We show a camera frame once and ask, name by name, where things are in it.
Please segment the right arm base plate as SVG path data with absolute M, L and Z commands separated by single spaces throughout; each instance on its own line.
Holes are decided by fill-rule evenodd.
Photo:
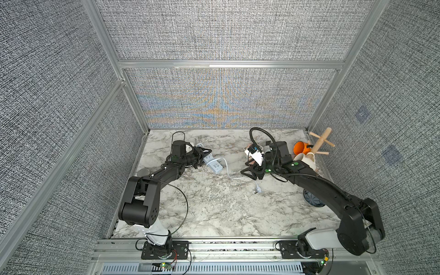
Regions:
M 275 249 L 281 253 L 283 259 L 316 259 L 323 261 L 329 259 L 329 252 L 326 249 L 314 250 L 303 241 L 278 241 L 275 244 Z

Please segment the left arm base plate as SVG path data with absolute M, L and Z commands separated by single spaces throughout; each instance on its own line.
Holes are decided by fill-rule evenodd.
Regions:
M 172 241 L 162 246 L 145 242 L 142 249 L 142 260 L 186 260 L 189 255 L 189 241 Z

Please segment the light blue power strip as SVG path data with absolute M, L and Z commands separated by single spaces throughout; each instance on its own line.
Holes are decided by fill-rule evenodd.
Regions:
M 224 157 L 215 158 L 212 153 L 208 153 L 206 157 L 203 158 L 203 162 L 206 167 L 212 170 L 216 175 L 220 175 L 224 169 L 226 169 L 226 175 L 229 179 L 238 181 L 242 180 L 244 176 L 232 176 L 230 173 L 228 161 Z

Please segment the aluminium front rail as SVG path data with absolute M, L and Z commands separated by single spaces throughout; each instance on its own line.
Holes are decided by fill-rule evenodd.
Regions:
M 383 275 L 376 255 L 327 248 L 302 258 L 293 237 L 176 238 L 167 258 L 143 239 L 99 240 L 89 275 Z

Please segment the wooden mug tree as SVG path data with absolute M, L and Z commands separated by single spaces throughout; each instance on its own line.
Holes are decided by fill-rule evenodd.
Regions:
M 314 132 L 309 132 L 309 136 L 317 138 L 316 143 L 313 145 L 311 149 L 311 153 L 313 154 L 322 154 L 322 155 L 328 155 L 328 152 L 321 152 L 320 149 L 323 146 L 324 143 L 328 144 L 331 147 L 336 147 L 336 145 L 328 140 L 328 137 L 330 136 L 332 132 L 331 127 L 327 127 L 325 131 L 321 134 L 315 134 Z

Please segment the small metal tin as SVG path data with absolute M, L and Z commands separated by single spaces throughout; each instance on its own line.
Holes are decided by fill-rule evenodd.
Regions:
M 138 172 L 137 172 L 137 176 L 138 177 L 144 177 L 144 176 L 149 176 L 151 173 L 150 173 L 150 170 L 148 169 L 148 168 L 142 168 L 142 169 L 140 169 Z

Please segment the grey cup with spoons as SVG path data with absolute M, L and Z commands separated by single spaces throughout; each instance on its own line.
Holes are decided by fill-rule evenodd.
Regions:
M 303 194 L 303 197 L 304 197 L 305 201 L 308 204 L 310 204 L 311 206 L 318 207 L 318 208 L 321 208 L 321 207 L 325 206 L 325 204 L 320 199 L 318 199 L 318 197 L 314 196 L 308 190 L 304 189 L 302 194 Z

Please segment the orange mug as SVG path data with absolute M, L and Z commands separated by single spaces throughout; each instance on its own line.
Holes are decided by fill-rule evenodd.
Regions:
M 299 154 L 307 155 L 312 150 L 312 148 L 313 145 L 306 142 L 298 141 L 295 143 L 293 147 L 293 153 L 295 155 L 299 155 Z

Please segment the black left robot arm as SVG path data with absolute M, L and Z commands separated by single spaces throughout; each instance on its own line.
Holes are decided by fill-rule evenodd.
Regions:
M 159 221 L 160 192 L 178 180 L 185 169 L 202 166 L 211 149 L 195 147 L 184 140 L 173 141 L 171 152 L 160 169 L 150 175 L 129 178 L 118 209 L 118 219 L 147 230 L 147 240 L 156 246 L 167 246 L 172 233 Z

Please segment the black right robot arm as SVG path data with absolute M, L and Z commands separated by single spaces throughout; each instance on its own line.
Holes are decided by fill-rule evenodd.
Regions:
M 375 249 L 386 234 L 378 204 L 370 198 L 360 199 L 351 195 L 331 181 L 319 176 L 301 160 L 277 160 L 273 166 L 250 164 L 241 174 L 253 180 L 262 179 L 267 173 L 278 174 L 314 195 L 328 206 L 340 219 L 336 228 L 311 228 L 298 236 L 297 252 L 309 258 L 313 251 L 344 248 L 355 256 Z

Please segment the white mug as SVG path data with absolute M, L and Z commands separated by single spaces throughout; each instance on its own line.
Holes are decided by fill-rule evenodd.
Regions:
M 294 160 L 302 161 L 303 163 L 307 164 L 313 171 L 317 170 L 315 154 L 312 152 L 308 152 L 307 154 L 300 153 L 299 155 L 295 156 Z

